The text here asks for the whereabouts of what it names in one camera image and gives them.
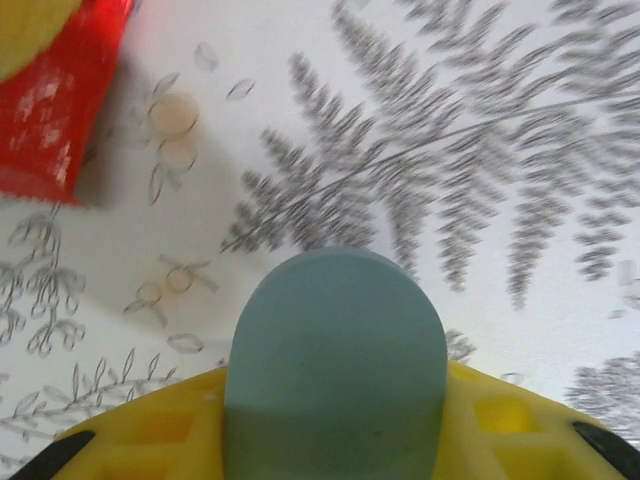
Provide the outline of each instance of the floral line drawing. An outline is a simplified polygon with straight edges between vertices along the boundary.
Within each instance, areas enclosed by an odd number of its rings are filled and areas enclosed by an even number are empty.
[[[124,307],[122,313],[126,315],[148,309],[153,313],[158,323],[160,323],[163,328],[166,328],[169,320],[162,311],[162,308],[158,305],[160,300],[162,300],[162,287],[157,282],[145,282],[138,288],[136,299]]]
[[[611,358],[602,367],[580,367],[575,385],[567,391],[569,404],[600,419],[640,447],[640,351]]]
[[[160,354],[149,361],[144,376],[133,378],[131,370],[136,362],[133,348],[118,369],[110,367],[104,357],[91,373],[83,372],[76,363],[68,389],[45,385],[31,392],[16,404],[12,415],[0,418],[0,430],[5,435],[18,435],[25,443],[31,439],[51,441],[77,423],[180,381],[174,376],[175,367],[159,374]],[[30,459],[0,453],[0,464],[8,469],[19,468]]]
[[[14,334],[26,326],[26,316],[14,308],[25,294],[34,297],[29,318],[47,318],[29,340],[28,353],[48,356],[54,334],[62,337],[62,346],[68,351],[84,339],[84,325],[71,317],[78,310],[86,281],[72,269],[60,266],[62,233],[56,221],[59,208],[54,205],[48,213],[22,220],[9,238],[10,247],[30,246],[31,252],[17,264],[0,262],[0,322],[6,325],[0,331],[0,346],[8,345]]]
[[[165,185],[174,191],[182,187],[182,177],[198,159],[194,128],[200,112],[191,96],[169,90],[180,74],[162,77],[152,92],[131,108],[127,119],[112,127],[107,138],[126,148],[144,150],[155,145],[156,163],[151,170],[148,202],[154,205]]]
[[[252,80],[251,78],[245,78],[244,80],[240,80],[238,83],[236,83],[233,86],[233,88],[227,94],[227,101],[234,102],[234,101],[242,100],[247,95],[249,95],[249,93],[251,93],[251,90],[253,90],[253,87],[255,86],[256,86],[256,81]]]
[[[171,267],[167,273],[167,287],[174,293],[184,293],[191,288],[193,282],[198,281],[213,293],[220,288],[219,285],[204,273],[200,272],[211,264],[211,261],[181,263],[175,258],[160,255],[158,261]]]
[[[167,339],[167,345],[181,354],[194,355],[204,350],[204,343],[193,333],[178,333]]]
[[[524,375],[518,372],[503,373],[500,375],[500,380],[513,385],[522,385],[522,382],[524,382]]]
[[[505,187],[515,185],[507,284],[515,308],[524,307],[534,270],[572,212],[573,197],[582,195],[586,207],[578,218],[583,232],[574,238],[584,249],[575,259],[578,271],[589,281],[608,275],[622,238],[617,229],[630,221],[624,210],[640,205],[640,75],[635,57],[623,50],[638,35],[616,24],[637,9],[590,2],[580,10],[572,1],[553,2],[556,21],[572,30],[531,48],[523,42],[537,25],[489,40],[507,2],[477,17],[469,13],[475,0],[397,3],[411,9],[407,19],[421,22],[418,36],[442,61],[421,71],[416,53],[393,46],[338,2],[336,33],[376,115],[365,117],[362,105],[347,108],[305,56],[294,54],[294,97],[316,148],[264,132],[277,171],[243,174],[250,199],[237,205],[222,250],[273,250],[287,241],[303,250],[366,248],[378,233],[371,207],[381,203],[398,263],[414,276],[425,221],[437,214],[442,271],[450,287],[462,291],[480,232],[500,213]],[[615,15],[608,13],[612,8]],[[445,71],[456,80],[440,87]],[[549,92],[574,98],[541,105]],[[582,111],[587,106],[611,118],[609,131],[596,130]]]
[[[209,278],[201,270],[211,264],[211,261],[183,263],[168,255],[160,255],[158,262],[171,267],[169,272],[165,276],[164,287],[158,282],[145,282],[136,292],[136,299],[127,305],[123,314],[136,313],[141,310],[149,310],[158,323],[163,328],[166,328],[169,324],[169,320],[162,310],[160,302],[163,298],[164,288],[174,294],[186,293],[194,284],[198,282],[212,293],[218,291],[218,284]]]
[[[218,54],[207,42],[200,42],[193,52],[193,62],[204,72],[214,72],[220,65]]]

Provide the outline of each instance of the blue plastic piece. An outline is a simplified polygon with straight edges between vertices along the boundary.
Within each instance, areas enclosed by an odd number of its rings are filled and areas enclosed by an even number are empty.
[[[271,272],[236,329],[226,480],[427,480],[446,391],[438,315],[389,260],[316,250]]]

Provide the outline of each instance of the fern leaf print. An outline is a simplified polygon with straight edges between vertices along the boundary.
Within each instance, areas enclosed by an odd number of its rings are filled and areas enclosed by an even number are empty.
[[[178,382],[180,379],[174,375],[177,368],[166,370],[164,363],[159,353],[150,360],[140,360],[135,348],[129,351],[124,362],[111,362],[103,357],[95,367],[86,370],[76,363],[67,385],[36,387],[17,401],[10,415],[0,416],[0,432],[3,438],[13,437],[12,444],[17,444],[20,438],[24,444],[29,444],[26,446],[29,453],[36,454],[70,427]],[[141,367],[145,375],[130,375],[134,366]],[[0,373],[0,381],[6,378]],[[0,452],[0,466],[17,469],[31,458]]]
[[[420,48],[392,41],[349,2],[331,12],[368,101],[332,93],[304,54],[291,57],[312,144],[265,132],[276,171],[245,172],[250,199],[223,250],[369,248],[382,224],[405,270],[418,279],[420,249],[435,246],[460,292],[485,229],[509,208],[515,308],[567,222],[582,229],[577,271],[609,275],[627,210],[640,206],[640,30],[628,26],[637,6],[550,0],[539,23],[514,24],[507,1],[393,3]]]
[[[465,337],[462,332],[452,328],[445,332],[447,353],[450,360],[467,364],[476,347]]]
[[[565,396],[572,407],[640,448],[640,352],[609,359],[600,368],[578,368]]]

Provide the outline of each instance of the fern pattern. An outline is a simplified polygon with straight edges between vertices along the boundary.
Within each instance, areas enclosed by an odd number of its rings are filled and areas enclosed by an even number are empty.
[[[640,448],[640,352],[578,368],[566,400]]]
[[[505,30],[498,26],[508,2],[395,3],[423,50],[394,44],[345,2],[332,12],[369,92],[370,117],[364,105],[349,109],[321,87],[303,54],[292,57],[294,99],[313,146],[296,148],[265,132],[277,172],[245,173],[251,199],[238,205],[223,250],[367,248],[382,208],[398,263],[417,277],[418,247],[430,227],[444,277],[462,291],[482,231],[509,199],[515,217],[506,289],[516,308],[525,306],[540,259],[572,215],[582,226],[574,238],[582,249],[578,271],[586,280],[607,276],[630,222],[625,210],[640,205],[640,29],[624,27],[637,18],[636,6],[551,1],[550,23]],[[570,29],[538,45],[530,40],[556,25]],[[558,94],[564,101],[554,103]],[[584,202],[579,213],[576,198]]]
[[[467,364],[476,347],[465,337],[462,332],[452,328],[445,332],[447,352],[450,360]]]

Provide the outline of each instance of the red object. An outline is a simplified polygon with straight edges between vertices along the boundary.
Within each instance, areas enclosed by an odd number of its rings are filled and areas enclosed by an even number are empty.
[[[77,204],[73,189],[133,0],[85,0],[51,46],[0,83],[0,191]]]

